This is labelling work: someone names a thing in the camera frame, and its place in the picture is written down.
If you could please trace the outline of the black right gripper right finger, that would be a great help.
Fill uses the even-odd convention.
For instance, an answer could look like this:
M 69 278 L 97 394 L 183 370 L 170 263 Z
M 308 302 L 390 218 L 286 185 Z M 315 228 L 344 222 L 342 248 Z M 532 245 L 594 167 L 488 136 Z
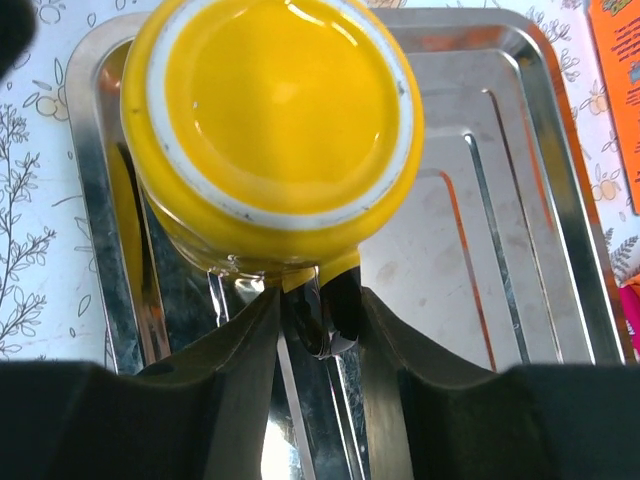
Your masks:
M 361 386 L 375 479 L 635 479 L 635 366 L 483 369 L 362 293 Z

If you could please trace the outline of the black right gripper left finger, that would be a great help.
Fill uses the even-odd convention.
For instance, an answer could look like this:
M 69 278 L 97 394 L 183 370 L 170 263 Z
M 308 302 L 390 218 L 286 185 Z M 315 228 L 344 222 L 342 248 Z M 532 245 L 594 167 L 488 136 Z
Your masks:
M 267 290 L 134 376 L 90 362 L 1 365 L 5 479 L 257 479 L 279 335 Z

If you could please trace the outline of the yellow mug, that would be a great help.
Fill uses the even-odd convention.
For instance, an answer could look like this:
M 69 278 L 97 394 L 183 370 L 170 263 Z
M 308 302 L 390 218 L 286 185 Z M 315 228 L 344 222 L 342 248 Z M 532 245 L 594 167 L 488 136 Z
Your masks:
M 201 270 L 283 291 L 305 348 L 359 337 L 359 246 L 409 193 L 425 120 L 406 55 L 360 1 L 164 1 L 127 54 L 143 192 Z

